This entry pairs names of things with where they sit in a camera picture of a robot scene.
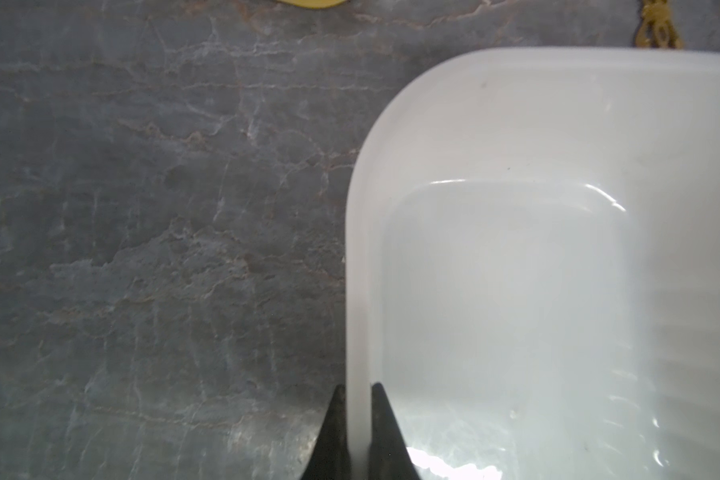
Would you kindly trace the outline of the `white plastic storage box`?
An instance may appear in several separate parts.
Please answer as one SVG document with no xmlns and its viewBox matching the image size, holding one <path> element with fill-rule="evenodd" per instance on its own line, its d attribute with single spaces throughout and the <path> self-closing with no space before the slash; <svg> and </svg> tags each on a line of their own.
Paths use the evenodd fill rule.
<svg viewBox="0 0 720 480">
<path fill-rule="evenodd" d="M 487 49 L 408 84 L 346 208 L 353 474 L 720 479 L 720 53 Z"/>
</svg>

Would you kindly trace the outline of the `yellow plastic tray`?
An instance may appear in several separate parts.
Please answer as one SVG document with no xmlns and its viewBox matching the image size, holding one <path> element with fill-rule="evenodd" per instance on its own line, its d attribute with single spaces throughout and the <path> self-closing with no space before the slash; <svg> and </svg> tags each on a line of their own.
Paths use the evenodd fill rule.
<svg viewBox="0 0 720 480">
<path fill-rule="evenodd" d="M 310 10 L 333 8 L 347 3 L 347 0 L 278 0 L 280 3 Z"/>
</svg>

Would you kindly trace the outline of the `gold ornate fork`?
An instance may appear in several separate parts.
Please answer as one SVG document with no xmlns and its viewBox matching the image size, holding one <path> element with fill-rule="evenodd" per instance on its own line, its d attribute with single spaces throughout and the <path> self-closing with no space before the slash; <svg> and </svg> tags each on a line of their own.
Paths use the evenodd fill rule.
<svg viewBox="0 0 720 480">
<path fill-rule="evenodd" d="M 684 43 L 672 22 L 668 0 L 641 0 L 640 24 L 634 46 L 644 49 L 683 49 Z"/>
</svg>

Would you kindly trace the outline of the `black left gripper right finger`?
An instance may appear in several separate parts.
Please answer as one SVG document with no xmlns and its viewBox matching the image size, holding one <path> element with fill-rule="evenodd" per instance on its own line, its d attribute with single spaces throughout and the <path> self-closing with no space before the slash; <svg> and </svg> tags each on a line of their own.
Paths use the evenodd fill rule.
<svg viewBox="0 0 720 480">
<path fill-rule="evenodd" d="M 370 480 L 420 480 L 381 383 L 372 385 L 371 403 L 372 440 L 369 448 L 368 478 Z"/>
</svg>

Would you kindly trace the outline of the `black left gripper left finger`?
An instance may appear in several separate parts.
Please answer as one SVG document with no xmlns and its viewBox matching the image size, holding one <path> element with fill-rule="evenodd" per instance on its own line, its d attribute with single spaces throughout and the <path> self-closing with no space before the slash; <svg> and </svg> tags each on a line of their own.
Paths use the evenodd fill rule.
<svg viewBox="0 0 720 480">
<path fill-rule="evenodd" d="M 346 387 L 338 385 L 333 391 L 301 480 L 349 480 L 351 478 L 346 416 Z"/>
</svg>

